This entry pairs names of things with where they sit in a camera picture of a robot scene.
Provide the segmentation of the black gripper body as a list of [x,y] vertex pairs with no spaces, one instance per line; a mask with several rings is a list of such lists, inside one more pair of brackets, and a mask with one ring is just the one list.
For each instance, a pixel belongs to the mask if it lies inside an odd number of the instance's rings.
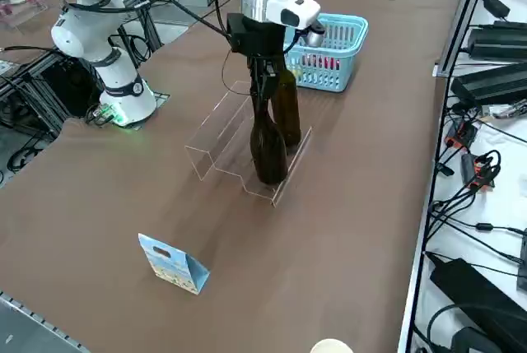
[[285,26],[258,22],[241,13],[228,13],[226,29],[234,53],[246,57],[273,57],[283,53]]

